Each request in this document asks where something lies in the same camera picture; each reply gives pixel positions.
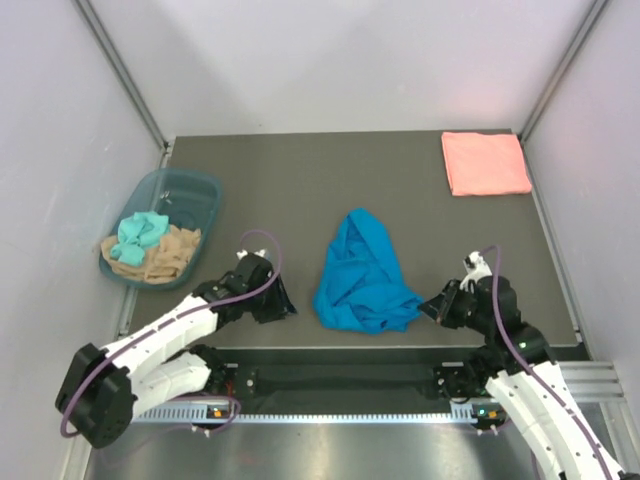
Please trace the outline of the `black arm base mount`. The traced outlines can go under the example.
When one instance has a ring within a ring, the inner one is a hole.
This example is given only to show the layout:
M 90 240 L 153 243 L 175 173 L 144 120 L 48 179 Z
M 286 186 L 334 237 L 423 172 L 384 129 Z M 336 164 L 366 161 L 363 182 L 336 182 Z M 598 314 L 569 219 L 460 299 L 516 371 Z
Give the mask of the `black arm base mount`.
M 233 384 L 254 396 L 412 389 L 432 398 L 482 398 L 484 382 L 463 365 L 474 352 L 470 347 L 215 350 L 222 363 L 238 369 Z

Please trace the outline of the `blue t shirt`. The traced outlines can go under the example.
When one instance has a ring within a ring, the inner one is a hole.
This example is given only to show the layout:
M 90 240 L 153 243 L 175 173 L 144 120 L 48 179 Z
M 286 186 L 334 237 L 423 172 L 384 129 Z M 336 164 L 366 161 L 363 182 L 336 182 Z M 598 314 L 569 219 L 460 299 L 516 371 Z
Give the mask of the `blue t shirt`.
M 423 298 L 404 280 L 390 235 L 373 214 L 355 209 L 329 243 L 313 308 L 332 330 L 405 332 Z

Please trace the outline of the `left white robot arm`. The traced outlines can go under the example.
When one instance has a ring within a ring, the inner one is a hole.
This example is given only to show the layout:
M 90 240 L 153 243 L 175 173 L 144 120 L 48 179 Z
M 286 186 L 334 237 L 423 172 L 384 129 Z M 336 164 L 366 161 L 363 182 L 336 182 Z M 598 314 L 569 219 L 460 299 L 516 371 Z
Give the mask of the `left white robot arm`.
M 200 339 L 246 314 L 265 324 L 295 312 L 278 269 L 260 252 L 240 252 L 235 269 L 201 283 L 157 320 L 103 347 L 88 343 L 76 351 L 55 400 L 62 436 L 81 436 L 102 449 L 167 401 L 220 394 L 224 364 Z

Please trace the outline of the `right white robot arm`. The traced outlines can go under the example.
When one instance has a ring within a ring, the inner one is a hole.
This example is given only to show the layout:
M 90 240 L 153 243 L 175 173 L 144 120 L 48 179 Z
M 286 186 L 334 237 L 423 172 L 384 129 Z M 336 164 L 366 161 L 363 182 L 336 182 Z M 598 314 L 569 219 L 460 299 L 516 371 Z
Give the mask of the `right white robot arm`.
M 635 479 L 595 434 L 574 400 L 542 333 L 525 322 L 511 283 L 502 276 L 463 289 L 450 280 L 420 311 L 449 329 L 480 333 L 457 373 L 439 378 L 449 398 L 495 400 L 526 441 L 544 479 Z

